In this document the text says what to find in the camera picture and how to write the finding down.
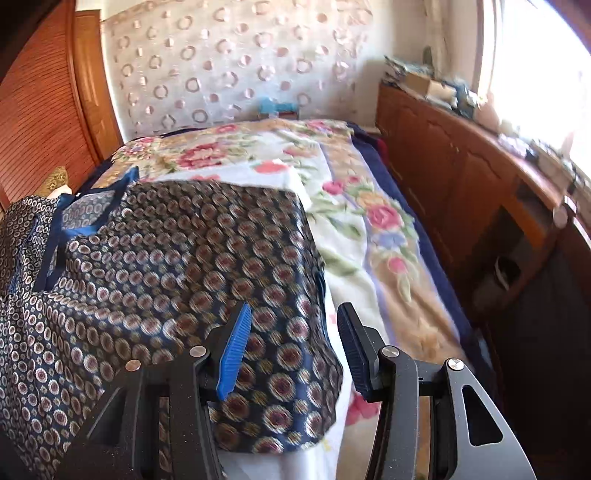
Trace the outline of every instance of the garment neckline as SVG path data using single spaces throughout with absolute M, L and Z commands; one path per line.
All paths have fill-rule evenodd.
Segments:
M 83 195 L 62 194 L 59 197 L 53 219 L 51 221 L 50 233 L 46 243 L 45 253 L 41 262 L 41 268 L 37 274 L 37 279 L 33 285 L 33 291 L 47 291 L 52 290 L 58 280 L 61 278 L 66 267 L 66 245 L 75 236 L 90 236 L 98 232 L 100 227 L 107 223 L 111 212 L 119 206 L 121 199 L 129 184 L 133 181 L 139 180 L 138 167 L 133 167 L 116 182 L 108 187 L 100 189 L 90 189 Z M 76 203 L 78 200 L 84 198 L 86 195 L 101 192 L 115 192 L 110 204 L 99 215 L 99 217 L 90 225 L 81 228 L 63 229 L 63 212 L 64 210 Z M 51 260 L 54 252 L 57 250 L 56 266 L 53 271 L 49 273 Z

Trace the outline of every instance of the window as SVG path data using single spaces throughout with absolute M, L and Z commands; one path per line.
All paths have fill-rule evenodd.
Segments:
M 591 54 L 543 0 L 505 0 L 491 91 L 502 119 L 591 176 Z

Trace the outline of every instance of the blue gripper pad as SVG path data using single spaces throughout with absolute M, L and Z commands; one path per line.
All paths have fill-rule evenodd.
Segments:
M 246 342 L 251 334 L 252 311 L 248 303 L 244 303 L 232 328 L 232 333 L 223 351 L 219 363 L 219 379 L 216 392 L 220 400 L 226 400 L 234 390 Z
M 357 317 L 355 310 L 350 306 L 350 303 L 343 303 L 337 310 L 336 323 L 339 329 L 340 340 L 343 342 L 343 349 L 349 363 L 351 370 L 351 377 L 357 390 L 365 400 L 369 399 L 372 392 L 371 376 L 369 373 L 369 360 L 365 354 L 358 332 L 353 325 L 354 321 L 361 325 L 361 321 Z

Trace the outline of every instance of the slatted wooden panel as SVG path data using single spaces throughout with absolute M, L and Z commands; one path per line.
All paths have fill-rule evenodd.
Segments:
M 0 85 L 0 185 L 12 202 L 57 166 L 66 167 L 73 190 L 96 166 L 70 84 L 70 8 L 69 0 L 54 8 Z

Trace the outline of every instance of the dark blue bed sheet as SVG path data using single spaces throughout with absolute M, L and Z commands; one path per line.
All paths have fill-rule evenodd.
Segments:
M 474 372 L 475 375 L 478 377 L 478 380 L 483 385 L 483 387 L 486 388 L 488 393 L 494 399 L 497 397 L 496 377 L 491 365 L 485 360 L 485 357 L 488 357 L 488 353 L 483 353 L 481 348 L 483 342 L 480 340 L 479 334 L 474 331 L 470 325 L 470 322 L 468 321 L 468 318 L 464 314 L 452 284 L 447 278 L 447 275 L 445 275 L 445 272 L 439 263 L 435 250 L 433 249 L 433 244 L 429 240 L 427 232 L 425 231 L 421 222 L 418 220 L 417 215 L 408 205 L 408 202 L 390 175 L 386 165 L 384 165 L 384 162 L 382 162 L 382 159 L 378 154 L 377 140 L 374 137 L 368 135 L 357 125 L 349 124 L 349 126 L 355 131 L 354 136 L 352 136 L 353 145 L 363 156 L 363 159 L 369 166 L 369 169 L 374 175 L 379 186 L 391 198 L 398 200 L 402 208 L 409 215 L 414 217 L 414 226 L 418 233 L 421 256 L 425 262 L 425 265 L 429 269 L 429 272 L 431 272 L 433 283 L 436 286 L 437 292 L 439 293 L 445 308 L 451 315 L 453 322 L 456 325 L 457 331 L 460 335 L 460 343 L 462 348 L 466 352 L 468 360 L 476 370 Z

